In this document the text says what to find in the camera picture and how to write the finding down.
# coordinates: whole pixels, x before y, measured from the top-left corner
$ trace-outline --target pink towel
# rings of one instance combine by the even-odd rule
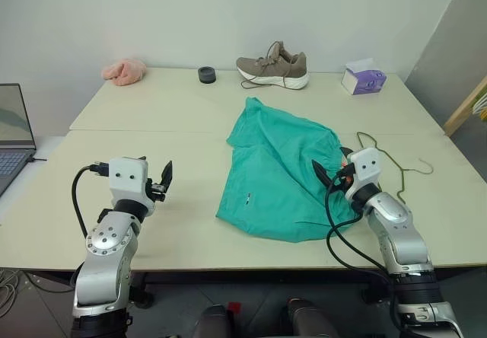
[[[131,85],[140,81],[147,67],[137,59],[122,59],[101,72],[103,79],[112,79],[115,85]]]

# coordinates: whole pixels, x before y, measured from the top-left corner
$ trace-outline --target green cloth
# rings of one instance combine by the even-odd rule
[[[341,168],[340,141],[331,129],[247,98],[227,143],[234,151],[218,218],[263,238],[326,237],[325,187],[311,160],[330,177]],[[330,195],[329,207],[336,223],[354,217],[341,192]]]

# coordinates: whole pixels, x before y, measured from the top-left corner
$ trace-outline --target sneaker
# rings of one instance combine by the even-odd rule
[[[265,58],[238,58],[237,69],[245,78],[241,84],[246,89],[259,85],[278,85],[289,89],[301,89],[310,80],[306,70],[306,55],[288,53],[284,49],[282,41],[275,41],[267,50]],[[245,86],[244,84],[247,82],[257,86]]]

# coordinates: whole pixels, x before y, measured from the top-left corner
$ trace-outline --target shoelace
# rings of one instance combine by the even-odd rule
[[[399,170],[401,172],[401,189],[399,191],[397,191],[396,196],[398,199],[403,201],[404,204],[406,204],[406,201],[404,201],[404,199],[401,197],[401,193],[403,193],[406,190],[406,181],[405,181],[404,173],[405,172],[417,172],[420,174],[431,174],[434,171],[433,166],[430,163],[428,163],[427,161],[423,161],[421,158],[418,158],[419,161],[428,165],[430,167],[429,171],[420,171],[419,169],[415,169],[415,168],[403,168],[399,165],[399,163],[397,163],[397,161],[392,157],[392,155],[390,155],[387,151],[385,151],[385,150],[383,150],[377,146],[377,140],[374,137],[372,137],[371,135],[368,135],[365,132],[357,132],[356,135],[357,135],[358,142],[360,142],[360,146],[362,148],[364,148],[364,143],[361,139],[361,136],[366,136],[372,141],[372,143],[374,144],[374,148],[376,148],[381,153],[384,153],[396,165],[396,167],[399,168]]]
[[[273,55],[270,55],[271,51],[272,51],[272,48],[274,47],[274,45],[276,45],[277,43],[279,43],[279,41],[274,41],[271,46],[269,46],[268,50],[267,50],[267,54],[266,54],[266,57],[263,58],[262,56],[259,57],[256,62],[258,62],[261,66],[262,66],[262,70],[260,71],[259,74],[257,74],[255,77],[253,78],[249,78],[249,79],[244,79],[240,85],[242,86],[243,89],[253,89],[253,88],[258,88],[258,87],[269,87],[271,85],[275,85],[277,87],[283,87],[283,88],[286,88],[286,89],[292,89],[294,91],[298,91],[298,88],[288,88],[286,86],[286,77],[289,75],[289,72],[291,71],[292,69],[292,64],[289,63],[289,68],[288,68],[288,71],[282,76],[282,84],[283,85],[280,85],[280,84],[257,84],[257,83],[253,83],[252,81],[255,79],[255,78],[258,78],[262,75],[262,73],[264,73],[264,71],[266,70],[267,66],[268,65],[273,65],[275,64],[278,60],[279,60],[279,55],[277,57],[274,57]],[[249,87],[246,87],[244,84],[245,83],[252,83],[253,85],[252,86],[249,86]]]

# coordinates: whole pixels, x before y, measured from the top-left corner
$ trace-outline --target laptop keyboard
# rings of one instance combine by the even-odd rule
[[[0,177],[11,174],[24,157],[25,153],[0,153]]]

